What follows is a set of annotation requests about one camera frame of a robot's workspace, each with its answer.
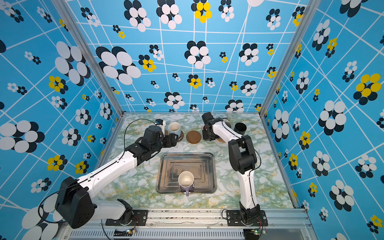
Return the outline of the round brown coaster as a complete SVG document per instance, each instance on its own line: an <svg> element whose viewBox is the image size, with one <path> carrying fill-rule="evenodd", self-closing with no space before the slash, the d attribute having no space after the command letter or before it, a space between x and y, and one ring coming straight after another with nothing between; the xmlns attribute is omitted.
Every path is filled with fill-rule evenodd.
<svg viewBox="0 0 384 240"><path fill-rule="evenodd" d="M180 136L179 136L179 138L178 138L178 142L182 141L183 138L184 138L184 132L181 131L181 134L180 134Z"/></svg>
<svg viewBox="0 0 384 240"><path fill-rule="evenodd" d="M197 144L201 141L201 139L202 139L202 135L198 131L189 131L186 135L186 140L190 144Z"/></svg>

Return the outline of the white mug blue handle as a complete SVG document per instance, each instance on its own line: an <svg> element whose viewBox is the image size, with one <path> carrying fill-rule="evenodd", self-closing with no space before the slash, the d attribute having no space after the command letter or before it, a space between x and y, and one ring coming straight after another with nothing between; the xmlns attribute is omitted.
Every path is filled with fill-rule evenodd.
<svg viewBox="0 0 384 240"><path fill-rule="evenodd" d="M178 137L181 136L181 124L178 122L172 122L168 125L168 131L170 134L175 134Z"/></svg>

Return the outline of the black mug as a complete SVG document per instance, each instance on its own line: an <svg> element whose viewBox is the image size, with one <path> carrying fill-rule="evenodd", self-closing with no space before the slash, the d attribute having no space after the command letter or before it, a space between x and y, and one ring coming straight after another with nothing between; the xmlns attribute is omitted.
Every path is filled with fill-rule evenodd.
<svg viewBox="0 0 384 240"><path fill-rule="evenodd" d="M234 126L234 131L239 135L244 136L246 130L247 130L247 126L244 123L236 123Z"/></svg>

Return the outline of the white mug purple handle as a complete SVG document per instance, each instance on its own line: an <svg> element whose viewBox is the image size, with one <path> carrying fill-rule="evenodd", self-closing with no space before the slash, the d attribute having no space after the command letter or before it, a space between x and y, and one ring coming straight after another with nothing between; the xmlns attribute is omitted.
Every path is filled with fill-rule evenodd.
<svg viewBox="0 0 384 240"><path fill-rule="evenodd" d="M178 183L181 192L184 192L188 197L190 193L194 190L195 177L189 171L184 171L178 176Z"/></svg>

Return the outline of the grey metallic mug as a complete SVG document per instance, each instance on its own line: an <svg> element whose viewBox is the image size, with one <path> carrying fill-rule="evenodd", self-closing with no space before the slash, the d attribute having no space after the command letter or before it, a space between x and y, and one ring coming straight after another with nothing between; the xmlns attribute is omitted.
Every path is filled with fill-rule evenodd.
<svg viewBox="0 0 384 240"><path fill-rule="evenodd" d="M229 122L225 122L225 124L231 129L232 125Z"/></svg>

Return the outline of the round brown coaster front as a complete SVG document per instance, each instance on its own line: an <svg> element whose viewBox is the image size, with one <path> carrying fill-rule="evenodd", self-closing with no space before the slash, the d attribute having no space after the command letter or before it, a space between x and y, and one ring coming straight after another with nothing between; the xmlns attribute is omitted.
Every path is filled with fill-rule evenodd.
<svg viewBox="0 0 384 240"><path fill-rule="evenodd" d="M180 136L179 136L179 138L178 138L178 142L182 141L183 138L184 138L184 132L181 131L181 134L180 134Z"/></svg>

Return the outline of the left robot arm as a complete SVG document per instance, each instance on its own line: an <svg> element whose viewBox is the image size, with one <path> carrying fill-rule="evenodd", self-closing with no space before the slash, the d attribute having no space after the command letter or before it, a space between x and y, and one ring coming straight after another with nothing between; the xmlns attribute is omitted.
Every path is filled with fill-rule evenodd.
<svg viewBox="0 0 384 240"><path fill-rule="evenodd" d="M125 147L112 161L78 179L69 177L60 187L56 211L73 229L90 221L115 220L121 225L133 221L133 208L124 200L96 201L95 196L115 179L152 159L163 148L176 146L179 136L164 135L158 126L146 128L144 136Z"/></svg>

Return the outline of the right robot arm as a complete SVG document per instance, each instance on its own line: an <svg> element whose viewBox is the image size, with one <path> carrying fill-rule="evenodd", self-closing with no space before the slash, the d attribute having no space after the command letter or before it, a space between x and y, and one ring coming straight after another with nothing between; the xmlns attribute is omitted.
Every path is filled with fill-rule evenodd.
<svg viewBox="0 0 384 240"><path fill-rule="evenodd" d="M257 201L254 182L254 173L259 168L257 163L261 163L261 157L255 150L251 137L245 135L247 126L236 123L231 129L222 118L214 118L210 112L204 113L202 119L203 139L222 139L228 145L229 161L240 183L240 216L243 223L251 225L254 221L259 221L262 226L267 226L267 217Z"/></svg>

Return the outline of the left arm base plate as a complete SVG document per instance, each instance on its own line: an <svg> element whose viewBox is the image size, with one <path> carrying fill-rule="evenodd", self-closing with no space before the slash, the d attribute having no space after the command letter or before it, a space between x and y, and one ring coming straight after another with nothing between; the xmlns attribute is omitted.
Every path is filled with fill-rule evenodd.
<svg viewBox="0 0 384 240"><path fill-rule="evenodd" d="M118 220L107 219L106 226L145 226L148 220L148 210L132 210L128 216L121 217Z"/></svg>

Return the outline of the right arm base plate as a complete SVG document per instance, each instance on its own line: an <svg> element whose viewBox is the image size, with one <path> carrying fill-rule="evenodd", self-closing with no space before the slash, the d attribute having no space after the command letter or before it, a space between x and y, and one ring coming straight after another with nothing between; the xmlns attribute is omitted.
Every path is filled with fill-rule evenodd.
<svg viewBox="0 0 384 240"><path fill-rule="evenodd" d="M227 219L229 227L267 227L269 225L265 211L260 210L251 216L242 213L240 210L226 210L223 215Z"/></svg>

